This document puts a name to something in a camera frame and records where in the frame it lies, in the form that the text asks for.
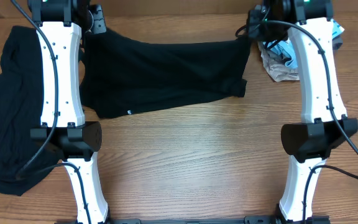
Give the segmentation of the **black t-shirt with logo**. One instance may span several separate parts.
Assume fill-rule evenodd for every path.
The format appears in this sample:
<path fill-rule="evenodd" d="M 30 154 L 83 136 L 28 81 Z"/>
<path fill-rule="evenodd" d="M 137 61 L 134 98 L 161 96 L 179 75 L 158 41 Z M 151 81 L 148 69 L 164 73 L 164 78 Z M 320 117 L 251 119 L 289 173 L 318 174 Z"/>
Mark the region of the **black t-shirt with logo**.
<path fill-rule="evenodd" d="M 244 97 L 246 37 L 150 44 L 113 30 L 85 37 L 81 102 L 101 119 Z"/>

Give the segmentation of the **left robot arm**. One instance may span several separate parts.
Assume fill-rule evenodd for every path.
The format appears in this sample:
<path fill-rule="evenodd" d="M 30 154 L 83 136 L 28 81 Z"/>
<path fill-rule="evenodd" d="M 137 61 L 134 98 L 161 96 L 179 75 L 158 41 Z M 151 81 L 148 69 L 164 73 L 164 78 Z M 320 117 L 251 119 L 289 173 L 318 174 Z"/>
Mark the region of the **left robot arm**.
<path fill-rule="evenodd" d="M 41 150 L 56 153 L 67 170 L 76 223 L 110 223 L 98 172 L 101 125 L 87 121 L 80 100 L 78 64 L 83 36 L 106 31 L 103 10 L 89 1 L 28 1 L 42 53 L 44 99 L 40 126 L 30 131 Z"/>

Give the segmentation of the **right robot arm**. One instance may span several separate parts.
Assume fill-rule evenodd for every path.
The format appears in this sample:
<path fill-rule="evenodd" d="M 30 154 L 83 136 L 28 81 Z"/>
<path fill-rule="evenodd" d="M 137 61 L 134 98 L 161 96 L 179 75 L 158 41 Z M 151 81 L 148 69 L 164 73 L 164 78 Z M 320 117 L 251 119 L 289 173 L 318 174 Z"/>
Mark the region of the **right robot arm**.
<path fill-rule="evenodd" d="M 319 173 L 331 151 L 358 130 L 357 119 L 347 116 L 337 84 L 334 27 L 331 1 L 263 1 L 249 11 L 246 31 L 251 39 L 290 40 L 301 85 L 301 121 L 281 129 L 289 166 L 271 223 L 330 222 L 312 212 Z"/>

